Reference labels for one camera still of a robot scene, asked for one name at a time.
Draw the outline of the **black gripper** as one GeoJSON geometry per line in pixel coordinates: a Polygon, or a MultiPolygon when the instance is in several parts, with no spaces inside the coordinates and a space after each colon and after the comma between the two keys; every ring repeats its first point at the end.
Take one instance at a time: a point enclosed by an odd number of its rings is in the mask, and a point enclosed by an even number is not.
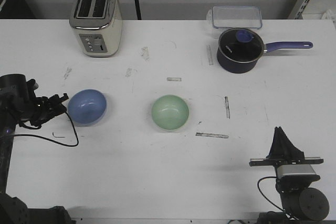
{"type": "MultiPolygon", "coordinates": [[[[283,129],[279,126],[275,127],[269,154],[266,156],[266,158],[251,158],[249,161],[249,166],[272,166],[274,167],[276,173],[277,168],[282,165],[309,164],[312,166],[323,163],[323,159],[320,157],[309,157],[308,159],[304,159],[304,156],[304,152],[292,144],[283,129]]],[[[303,190],[320,179],[321,177],[317,173],[313,176],[287,176],[283,177],[282,179],[278,179],[276,176],[276,189],[303,190]]]]}
{"type": "Polygon", "coordinates": [[[67,112],[63,102],[68,94],[62,97],[37,97],[35,90],[38,84],[35,79],[26,80],[23,74],[7,74],[1,76],[1,127],[25,126],[40,127],[49,120],[67,112]]]}

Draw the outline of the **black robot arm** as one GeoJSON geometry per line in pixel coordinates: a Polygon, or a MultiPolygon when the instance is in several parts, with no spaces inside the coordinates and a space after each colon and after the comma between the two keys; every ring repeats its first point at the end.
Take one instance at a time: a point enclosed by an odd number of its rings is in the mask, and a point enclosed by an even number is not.
{"type": "Polygon", "coordinates": [[[266,158],[252,158],[249,166],[272,166],[275,169],[275,189],[280,195],[281,206],[277,206],[261,191],[260,194],[279,211],[261,212],[257,223],[323,223],[328,216],[330,205],[327,197],[318,189],[312,188],[313,182],[320,180],[312,165],[322,164],[321,157],[305,157],[296,148],[281,127],[276,127],[269,154],[266,158]]]}
{"type": "Polygon", "coordinates": [[[63,206],[28,208],[6,192],[16,127],[38,130],[56,116],[67,112],[67,94],[37,97],[38,84],[23,74],[1,77],[1,223],[75,223],[63,206]]]}

